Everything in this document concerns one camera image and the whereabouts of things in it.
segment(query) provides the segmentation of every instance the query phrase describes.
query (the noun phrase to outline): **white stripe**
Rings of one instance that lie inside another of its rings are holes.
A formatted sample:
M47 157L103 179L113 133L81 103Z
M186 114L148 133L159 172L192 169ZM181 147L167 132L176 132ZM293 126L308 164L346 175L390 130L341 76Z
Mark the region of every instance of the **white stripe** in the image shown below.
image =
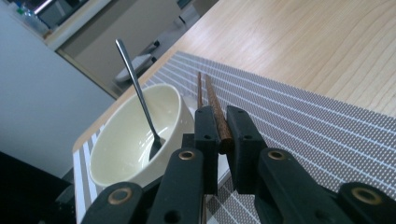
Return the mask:
M87 172L87 179L88 179L88 188L90 190L90 197L91 197L91 202L95 201L96 197L98 196L98 193L96 192L96 186L91 180L91 175L90 175L90 148L88 146L88 142L85 142L83 145L83 150L84 150L84 157L85 157L85 165L86 165L86 170Z
M75 194L76 194L76 210L77 210L77 223L81 223L85 215L85 201L84 201L84 187L82 186L82 175L79 150L73 153L74 163L74 179L75 179Z

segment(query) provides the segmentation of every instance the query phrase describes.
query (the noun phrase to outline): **wooden chopstick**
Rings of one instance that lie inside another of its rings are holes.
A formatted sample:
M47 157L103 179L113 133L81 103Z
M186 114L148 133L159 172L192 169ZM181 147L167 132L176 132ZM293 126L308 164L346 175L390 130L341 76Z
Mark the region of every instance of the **wooden chopstick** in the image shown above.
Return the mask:
M231 134L230 128L224 118L224 114L221 110L219 99L213 90L212 80L210 76L205 75L206 92L209 104L213 107L213 113L215 115L216 125L218 127L220 137L219 153L225 154L233 151L233 135Z

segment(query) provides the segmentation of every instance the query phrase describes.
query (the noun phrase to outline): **wooden table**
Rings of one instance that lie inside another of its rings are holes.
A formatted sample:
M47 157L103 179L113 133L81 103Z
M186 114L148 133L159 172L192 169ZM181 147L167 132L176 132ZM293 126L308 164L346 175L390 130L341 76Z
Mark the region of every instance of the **wooden table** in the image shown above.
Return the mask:
M178 50L396 117L396 2L220 0L140 78ZM79 149L134 88L75 143Z

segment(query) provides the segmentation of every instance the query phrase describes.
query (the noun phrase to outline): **ceramic bowl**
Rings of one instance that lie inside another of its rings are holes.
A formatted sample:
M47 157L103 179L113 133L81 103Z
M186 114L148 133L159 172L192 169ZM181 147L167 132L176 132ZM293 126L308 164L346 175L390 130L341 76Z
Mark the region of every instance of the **ceramic bowl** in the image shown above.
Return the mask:
M109 119L91 154L92 181L107 187L130 181L142 188L163 175L171 154L181 148L183 133L193 133L194 121L177 89L159 84L143 90L148 111L160 137L160 151L149 161L153 135L134 95Z

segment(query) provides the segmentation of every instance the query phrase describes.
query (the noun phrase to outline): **gray placemat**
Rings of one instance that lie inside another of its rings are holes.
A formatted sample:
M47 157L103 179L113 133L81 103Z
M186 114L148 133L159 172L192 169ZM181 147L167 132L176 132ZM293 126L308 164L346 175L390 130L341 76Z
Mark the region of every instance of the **gray placemat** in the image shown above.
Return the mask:
M183 52L169 59L144 87L168 83L195 99L198 72L212 77L224 112L226 105L245 109L267 145L292 153L320 185L337 191L342 183L359 181L396 199L396 118ZM203 97L207 105L205 88ZM90 184L86 170L96 137L97 133L74 154L79 167L75 178L81 178L76 185L78 217L101 190ZM234 192L227 181L219 196L207 203L208 222L257 223L252 200L253 196Z

